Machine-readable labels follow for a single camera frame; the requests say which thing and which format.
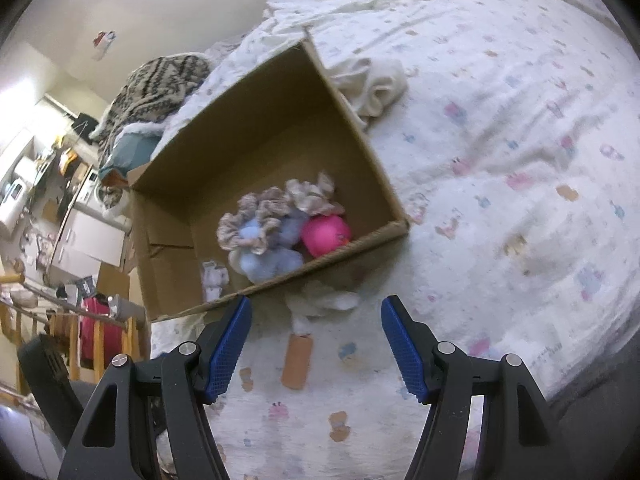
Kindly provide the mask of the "light blue plush fish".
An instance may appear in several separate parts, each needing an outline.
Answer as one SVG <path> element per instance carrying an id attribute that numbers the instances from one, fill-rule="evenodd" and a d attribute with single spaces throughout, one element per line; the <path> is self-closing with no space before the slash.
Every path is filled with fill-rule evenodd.
<path id="1" fill-rule="evenodd" d="M 302 240 L 302 229 L 309 219 L 308 214 L 294 208 L 269 235 L 263 254 L 256 255 L 248 248 L 234 248 L 229 252 L 230 266 L 252 284 L 296 271 L 304 264 L 304 257 L 294 247 Z"/>

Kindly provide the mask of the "tan foam cylinder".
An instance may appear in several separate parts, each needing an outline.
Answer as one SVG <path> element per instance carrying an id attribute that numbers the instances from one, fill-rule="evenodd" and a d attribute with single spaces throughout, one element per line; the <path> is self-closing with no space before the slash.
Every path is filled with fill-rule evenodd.
<path id="1" fill-rule="evenodd" d="M 313 346 L 310 335 L 290 336 L 281 375 L 281 384 L 286 388 L 302 390 L 305 387 Z"/>

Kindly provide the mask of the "white washing machine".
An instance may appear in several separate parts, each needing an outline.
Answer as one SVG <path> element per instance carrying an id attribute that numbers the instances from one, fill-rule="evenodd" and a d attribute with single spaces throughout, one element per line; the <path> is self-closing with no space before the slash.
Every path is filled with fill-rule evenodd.
<path id="1" fill-rule="evenodd" d="M 115 220 L 126 206 L 125 191 L 104 185 L 91 167 L 80 186 L 74 207 L 99 220 Z"/>

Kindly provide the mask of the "white patterned bed quilt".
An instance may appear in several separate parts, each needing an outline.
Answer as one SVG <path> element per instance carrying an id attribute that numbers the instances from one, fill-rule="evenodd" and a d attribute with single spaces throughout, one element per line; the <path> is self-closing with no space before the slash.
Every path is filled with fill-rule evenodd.
<path id="1" fill-rule="evenodd" d="M 281 384 L 290 286 L 260 295 L 229 392 L 207 414 L 235 479 L 399 479 L 426 408 L 380 323 L 398 295 L 472 356 L 519 354 L 579 473 L 612 467 L 638 417 L 639 60 L 598 0 L 268 0 L 172 118 L 303 34 L 325 66 L 393 58 L 408 88 L 368 139 L 411 222 L 316 281 L 360 304 L 311 320 L 306 385 Z"/>

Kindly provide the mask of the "white kitchen cabinet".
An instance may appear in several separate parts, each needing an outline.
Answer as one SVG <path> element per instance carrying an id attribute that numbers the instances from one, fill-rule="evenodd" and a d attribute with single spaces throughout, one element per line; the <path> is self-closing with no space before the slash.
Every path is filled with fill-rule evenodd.
<path id="1" fill-rule="evenodd" d="M 72 208 L 65 217 L 47 266 L 50 285 L 99 273 L 102 263 L 120 266 L 125 232 Z"/>

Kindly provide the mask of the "wooden rack with red bag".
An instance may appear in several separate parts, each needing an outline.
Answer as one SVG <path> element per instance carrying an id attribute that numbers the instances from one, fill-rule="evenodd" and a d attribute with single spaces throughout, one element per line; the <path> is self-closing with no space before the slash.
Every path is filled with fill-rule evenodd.
<path id="1" fill-rule="evenodd" d="M 11 298 L 18 292 L 29 292 L 58 308 L 38 314 Z M 135 318 L 120 322 L 107 314 L 93 313 L 80 304 L 73 306 L 29 285 L 21 273 L 1 277 L 1 333 L 17 349 L 35 336 L 50 335 L 54 348 L 63 355 L 63 368 L 70 373 L 70 378 L 88 378 L 93 384 L 103 377 L 106 360 L 115 354 L 125 353 L 135 361 L 146 356 L 140 348 L 144 325 Z"/>

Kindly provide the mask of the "white folded towel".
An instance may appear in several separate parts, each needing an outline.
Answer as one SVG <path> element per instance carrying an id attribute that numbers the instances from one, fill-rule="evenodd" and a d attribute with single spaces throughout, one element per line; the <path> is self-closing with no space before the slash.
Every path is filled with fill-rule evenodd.
<path id="1" fill-rule="evenodd" d="M 362 122 L 380 117 L 408 88 L 404 66 L 393 58 L 346 58 L 329 76 Z"/>

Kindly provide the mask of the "patterned knit blanket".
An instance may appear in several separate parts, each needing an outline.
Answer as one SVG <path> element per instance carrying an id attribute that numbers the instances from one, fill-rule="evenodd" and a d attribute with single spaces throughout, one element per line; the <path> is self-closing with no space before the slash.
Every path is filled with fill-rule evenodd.
<path id="1" fill-rule="evenodd" d="M 90 139 L 98 144 L 100 165 L 113 151 L 127 126 L 138 122 L 160 124 L 174 114 L 212 71 L 212 62 L 201 53 L 153 58 L 131 72 L 105 110 Z"/>

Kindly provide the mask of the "crinkled plastic label packet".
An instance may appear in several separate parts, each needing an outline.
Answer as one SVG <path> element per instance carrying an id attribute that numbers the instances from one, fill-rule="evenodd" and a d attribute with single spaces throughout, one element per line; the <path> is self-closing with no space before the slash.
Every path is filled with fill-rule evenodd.
<path id="1" fill-rule="evenodd" d="M 228 269 L 216 261 L 209 260 L 202 262 L 201 283 L 205 302 L 212 302 L 219 299 L 229 284 Z"/>

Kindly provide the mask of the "beige lace scrunchie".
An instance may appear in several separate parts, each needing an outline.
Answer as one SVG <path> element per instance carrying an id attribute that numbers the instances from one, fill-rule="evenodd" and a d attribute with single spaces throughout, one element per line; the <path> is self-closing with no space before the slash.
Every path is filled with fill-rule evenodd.
<path id="1" fill-rule="evenodd" d="M 262 255 L 276 242 L 284 220 L 296 212 L 307 217 L 344 214 L 344 207 L 335 200 L 334 180 L 326 172 L 320 171 L 316 182 L 290 179 L 284 188 L 273 186 L 242 196 L 236 213 L 220 218 L 218 244 L 227 252 L 248 249 Z"/>

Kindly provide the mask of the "wall hook rack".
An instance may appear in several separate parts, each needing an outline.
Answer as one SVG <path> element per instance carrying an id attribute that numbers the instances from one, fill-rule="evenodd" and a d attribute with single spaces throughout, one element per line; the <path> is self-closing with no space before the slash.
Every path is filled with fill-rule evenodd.
<path id="1" fill-rule="evenodd" d="M 111 47 L 111 44 L 116 39 L 114 30 L 108 32 L 99 32 L 92 40 L 93 43 L 93 56 L 95 61 L 102 60 L 106 55 L 106 52 Z"/>

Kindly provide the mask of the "pink rubber duck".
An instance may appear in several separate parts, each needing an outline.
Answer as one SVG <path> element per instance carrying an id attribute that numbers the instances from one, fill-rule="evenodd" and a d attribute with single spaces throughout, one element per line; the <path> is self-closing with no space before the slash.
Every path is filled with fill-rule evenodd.
<path id="1" fill-rule="evenodd" d="M 311 218 L 300 237 L 307 252 L 320 258 L 347 245 L 352 240 L 352 231 L 342 217 L 332 214 Z"/>

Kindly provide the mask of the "teal fleece cushion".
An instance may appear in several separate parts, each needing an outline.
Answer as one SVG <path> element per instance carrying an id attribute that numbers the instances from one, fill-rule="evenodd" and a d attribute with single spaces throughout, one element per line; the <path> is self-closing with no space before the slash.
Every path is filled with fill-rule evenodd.
<path id="1" fill-rule="evenodd" d="M 126 188 L 128 174 L 151 160 L 164 127 L 157 122 L 133 122 L 111 133 L 100 145 L 99 177 L 110 188 Z"/>

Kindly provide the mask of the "brown cardboard box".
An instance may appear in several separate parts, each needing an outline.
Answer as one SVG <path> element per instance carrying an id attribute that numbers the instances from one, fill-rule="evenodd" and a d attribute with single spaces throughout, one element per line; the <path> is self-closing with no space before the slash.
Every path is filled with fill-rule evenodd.
<path id="1" fill-rule="evenodd" d="M 383 167 L 308 39 L 273 56 L 199 112 L 130 176 L 132 237 L 152 321 L 208 310 L 201 265 L 224 262 L 216 229 L 247 193 L 314 180 L 336 185 L 352 240 L 303 274 L 404 236 L 409 222 Z"/>

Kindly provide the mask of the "white cloth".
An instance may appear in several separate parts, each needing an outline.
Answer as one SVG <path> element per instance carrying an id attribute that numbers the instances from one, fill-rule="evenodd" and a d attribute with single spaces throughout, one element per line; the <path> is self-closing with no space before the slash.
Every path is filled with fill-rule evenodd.
<path id="1" fill-rule="evenodd" d="M 312 333 L 311 320 L 331 312 L 346 312 L 359 306 L 356 292 L 337 290 L 320 281 L 307 282 L 299 292 L 287 292 L 285 305 L 291 313 L 292 332 L 296 336 Z"/>

